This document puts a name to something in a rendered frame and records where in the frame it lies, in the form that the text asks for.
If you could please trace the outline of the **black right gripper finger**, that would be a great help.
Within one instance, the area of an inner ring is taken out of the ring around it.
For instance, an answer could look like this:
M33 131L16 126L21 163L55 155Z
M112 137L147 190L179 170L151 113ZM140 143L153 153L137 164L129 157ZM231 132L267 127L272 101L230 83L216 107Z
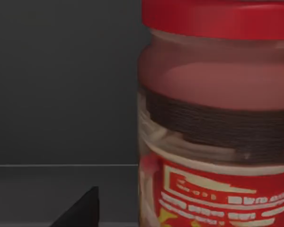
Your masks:
M92 187L50 227L99 227L99 189Z

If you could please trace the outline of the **red-lidded glass jar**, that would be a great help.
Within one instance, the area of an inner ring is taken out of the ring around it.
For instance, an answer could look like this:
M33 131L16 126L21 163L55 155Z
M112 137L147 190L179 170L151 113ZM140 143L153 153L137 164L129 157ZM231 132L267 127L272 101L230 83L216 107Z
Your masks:
M284 227L284 0L142 0L139 227Z

